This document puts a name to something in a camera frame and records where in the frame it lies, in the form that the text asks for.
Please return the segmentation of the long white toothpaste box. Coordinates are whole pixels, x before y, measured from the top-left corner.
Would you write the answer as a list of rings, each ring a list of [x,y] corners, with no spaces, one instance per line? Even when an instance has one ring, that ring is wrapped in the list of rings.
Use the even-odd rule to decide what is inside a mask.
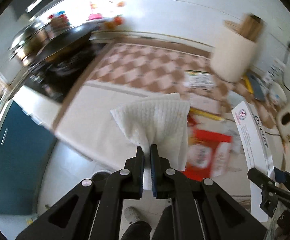
[[[257,168],[275,179],[274,162],[261,119],[254,105],[241,101],[232,110],[248,169]]]

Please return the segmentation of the red white snack wrapper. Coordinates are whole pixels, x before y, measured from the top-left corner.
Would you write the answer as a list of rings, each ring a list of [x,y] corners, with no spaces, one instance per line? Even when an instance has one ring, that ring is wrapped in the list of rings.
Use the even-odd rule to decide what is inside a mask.
[[[232,137],[198,127],[193,114],[187,116],[188,150],[183,174],[196,181],[222,176],[227,169]]]

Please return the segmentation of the white paper towel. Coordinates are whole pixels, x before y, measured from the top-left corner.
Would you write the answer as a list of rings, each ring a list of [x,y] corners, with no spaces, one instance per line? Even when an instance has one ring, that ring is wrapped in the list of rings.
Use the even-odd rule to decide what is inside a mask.
[[[190,103],[179,93],[150,96],[118,106],[112,117],[125,137],[140,146],[146,156],[156,145],[170,166],[183,171],[188,148],[187,116]]]

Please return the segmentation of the pink yellow box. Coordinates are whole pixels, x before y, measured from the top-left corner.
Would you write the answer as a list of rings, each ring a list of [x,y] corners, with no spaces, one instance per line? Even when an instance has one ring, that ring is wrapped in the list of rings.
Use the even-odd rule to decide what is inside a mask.
[[[225,120],[225,118],[222,117],[221,103],[219,101],[192,93],[189,95],[188,99],[191,106],[191,113],[215,121]]]

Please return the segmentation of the white green medicine box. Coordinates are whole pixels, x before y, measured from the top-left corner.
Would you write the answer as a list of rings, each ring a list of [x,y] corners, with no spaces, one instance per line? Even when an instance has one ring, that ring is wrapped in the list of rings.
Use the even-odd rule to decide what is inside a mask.
[[[199,88],[206,90],[211,90],[216,87],[212,74],[195,70],[185,71],[184,85],[187,88]]]

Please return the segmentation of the white round trash bin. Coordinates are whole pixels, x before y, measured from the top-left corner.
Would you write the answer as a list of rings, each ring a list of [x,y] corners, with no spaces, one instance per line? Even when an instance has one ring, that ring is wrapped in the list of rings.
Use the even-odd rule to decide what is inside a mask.
[[[111,173],[108,171],[98,171],[92,176],[91,180],[96,183],[99,181],[107,180],[110,175]]]

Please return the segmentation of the dark grey smartphone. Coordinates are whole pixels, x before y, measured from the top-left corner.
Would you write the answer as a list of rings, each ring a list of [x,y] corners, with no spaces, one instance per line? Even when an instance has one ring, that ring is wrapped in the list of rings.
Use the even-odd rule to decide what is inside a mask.
[[[265,102],[269,92],[268,88],[253,72],[248,71],[246,75],[253,90],[254,98],[260,102]]]

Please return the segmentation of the blue lower cabinet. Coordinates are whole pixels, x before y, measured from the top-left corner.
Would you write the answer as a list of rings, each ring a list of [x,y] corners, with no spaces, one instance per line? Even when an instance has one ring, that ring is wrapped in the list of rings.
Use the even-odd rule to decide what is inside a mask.
[[[55,136],[14,101],[0,124],[0,214],[31,215],[37,210]]]

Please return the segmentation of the white hanging label tag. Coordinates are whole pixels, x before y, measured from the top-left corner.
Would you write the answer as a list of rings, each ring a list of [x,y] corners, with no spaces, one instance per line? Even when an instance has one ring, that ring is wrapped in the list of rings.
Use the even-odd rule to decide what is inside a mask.
[[[274,81],[282,76],[286,64],[279,59],[274,59],[267,72],[263,75],[262,80],[266,87],[269,87]]]

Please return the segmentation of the cream chopstick holder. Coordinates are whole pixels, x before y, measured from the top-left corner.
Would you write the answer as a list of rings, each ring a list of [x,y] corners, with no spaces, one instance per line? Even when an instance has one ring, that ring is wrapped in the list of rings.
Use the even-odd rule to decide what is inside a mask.
[[[220,79],[236,83],[255,58],[258,43],[237,33],[238,23],[224,21],[210,59],[210,68]]]

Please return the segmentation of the black gas stove top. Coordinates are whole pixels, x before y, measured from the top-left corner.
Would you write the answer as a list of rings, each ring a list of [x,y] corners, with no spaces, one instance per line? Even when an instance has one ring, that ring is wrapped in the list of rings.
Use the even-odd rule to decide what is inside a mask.
[[[102,48],[102,44],[86,42],[61,61],[43,65],[27,78],[25,85],[55,102],[62,103]]]

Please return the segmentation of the checkered brown counter mat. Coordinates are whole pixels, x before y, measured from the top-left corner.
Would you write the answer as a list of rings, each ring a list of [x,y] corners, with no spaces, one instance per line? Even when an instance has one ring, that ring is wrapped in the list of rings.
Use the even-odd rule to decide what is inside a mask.
[[[209,67],[205,52],[190,53],[184,46],[135,39],[113,43],[74,84],[52,128],[59,139],[82,155],[119,170],[135,155],[136,147],[116,124],[113,109],[149,101],[173,110],[176,101],[205,96],[219,103],[222,119],[204,119],[204,126],[213,131],[235,131],[227,97],[229,92],[235,92],[254,105],[266,131],[274,165],[281,167],[284,150],[274,121],[277,110],[269,100],[256,100],[243,80],[228,83],[214,77],[216,86],[209,91],[184,86],[185,71],[208,72]]]

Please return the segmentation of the bundle of wooden chopsticks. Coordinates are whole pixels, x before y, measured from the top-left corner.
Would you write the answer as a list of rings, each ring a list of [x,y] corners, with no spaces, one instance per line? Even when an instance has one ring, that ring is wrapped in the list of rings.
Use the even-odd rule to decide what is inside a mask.
[[[263,32],[265,22],[254,14],[246,14],[241,23],[224,21],[226,27],[252,42],[257,42]]]

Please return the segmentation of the orange fruit decoration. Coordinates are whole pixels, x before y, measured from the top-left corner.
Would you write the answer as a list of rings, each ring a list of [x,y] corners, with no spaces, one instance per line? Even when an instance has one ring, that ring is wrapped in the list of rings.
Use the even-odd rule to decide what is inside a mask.
[[[124,23],[124,18],[122,16],[115,16],[109,21],[104,22],[104,28],[106,30],[115,30],[118,26]]]

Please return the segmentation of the colourful wall decorations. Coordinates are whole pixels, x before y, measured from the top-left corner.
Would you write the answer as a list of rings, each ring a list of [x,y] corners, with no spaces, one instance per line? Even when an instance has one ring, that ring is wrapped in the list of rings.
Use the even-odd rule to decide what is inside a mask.
[[[44,12],[40,19],[48,22],[53,16],[64,15],[70,24],[77,25],[122,15],[124,6],[124,0],[63,0]]]

